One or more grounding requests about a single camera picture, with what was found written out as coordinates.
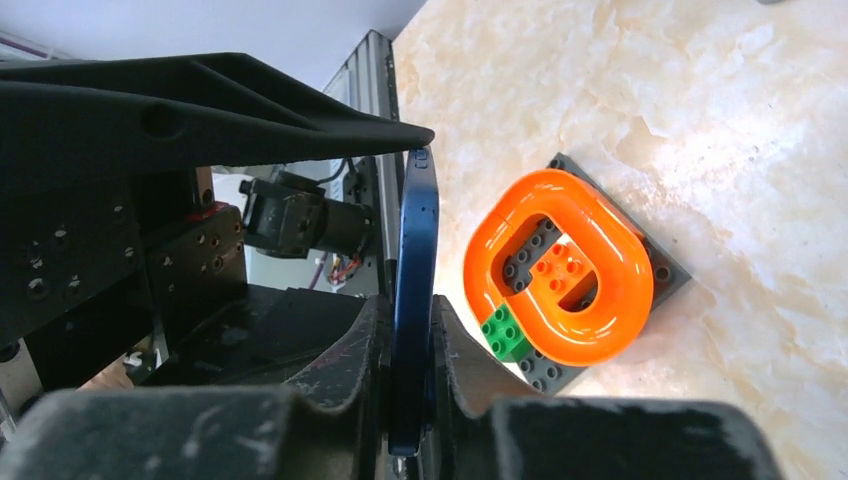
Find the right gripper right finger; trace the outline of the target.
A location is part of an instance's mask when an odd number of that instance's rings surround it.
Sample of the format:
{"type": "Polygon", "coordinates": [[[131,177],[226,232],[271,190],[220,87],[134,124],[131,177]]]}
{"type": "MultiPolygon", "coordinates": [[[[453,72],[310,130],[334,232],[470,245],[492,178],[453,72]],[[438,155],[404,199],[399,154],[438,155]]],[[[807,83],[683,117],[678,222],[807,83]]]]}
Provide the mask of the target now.
{"type": "Polygon", "coordinates": [[[760,429],[716,402],[544,395],[433,299],[434,479],[778,479],[760,429]]]}

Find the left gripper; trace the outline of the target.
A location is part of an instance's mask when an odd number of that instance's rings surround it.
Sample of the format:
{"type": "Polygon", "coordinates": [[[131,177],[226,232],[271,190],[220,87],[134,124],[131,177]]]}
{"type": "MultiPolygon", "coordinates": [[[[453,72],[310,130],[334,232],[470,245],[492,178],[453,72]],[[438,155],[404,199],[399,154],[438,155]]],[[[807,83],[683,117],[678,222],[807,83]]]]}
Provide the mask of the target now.
{"type": "MultiPolygon", "coordinates": [[[[377,155],[433,138],[246,54],[1,66],[5,179],[377,155]]],[[[243,233],[239,209],[189,174],[3,200],[2,386],[77,386],[154,332],[179,346],[244,293],[243,233]]]]}

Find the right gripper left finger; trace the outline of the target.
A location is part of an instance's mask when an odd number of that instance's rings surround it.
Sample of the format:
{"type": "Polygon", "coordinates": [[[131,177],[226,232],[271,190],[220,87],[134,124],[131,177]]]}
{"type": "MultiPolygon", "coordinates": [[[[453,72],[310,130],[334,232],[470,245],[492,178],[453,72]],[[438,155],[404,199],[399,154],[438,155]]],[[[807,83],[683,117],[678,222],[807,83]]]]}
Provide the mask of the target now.
{"type": "Polygon", "coordinates": [[[1,452],[5,479],[372,479],[379,349],[391,314],[368,299],[350,329],[278,385],[60,391],[1,452]]]}

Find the black phone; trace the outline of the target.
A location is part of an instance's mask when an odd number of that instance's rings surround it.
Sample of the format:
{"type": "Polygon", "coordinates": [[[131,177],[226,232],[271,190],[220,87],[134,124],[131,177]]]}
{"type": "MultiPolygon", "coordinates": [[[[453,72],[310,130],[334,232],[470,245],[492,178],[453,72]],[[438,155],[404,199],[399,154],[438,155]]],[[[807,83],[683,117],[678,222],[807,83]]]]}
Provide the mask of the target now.
{"type": "Polygon", "coordinates": [[[409,151],[400,208],[390,362],[388,449],[396,456],[416,455],[427,422],[439,204],[431,150],[409,151]]]}

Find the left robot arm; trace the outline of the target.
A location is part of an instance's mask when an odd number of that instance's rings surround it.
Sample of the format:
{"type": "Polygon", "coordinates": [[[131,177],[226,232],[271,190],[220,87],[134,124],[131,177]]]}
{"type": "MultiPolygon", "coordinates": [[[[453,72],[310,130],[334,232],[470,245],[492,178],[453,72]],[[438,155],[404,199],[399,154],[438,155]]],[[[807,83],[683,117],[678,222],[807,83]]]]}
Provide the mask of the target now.
{"type": "Polygon", "coordinates": [[[352,159],[427,145],[239,53],[1,66],[1,388],[74,388],[155,328],[182,344],[240,297],[245,250],[361,254],[364,203],[321,181],[211,168],[352,159]]]}

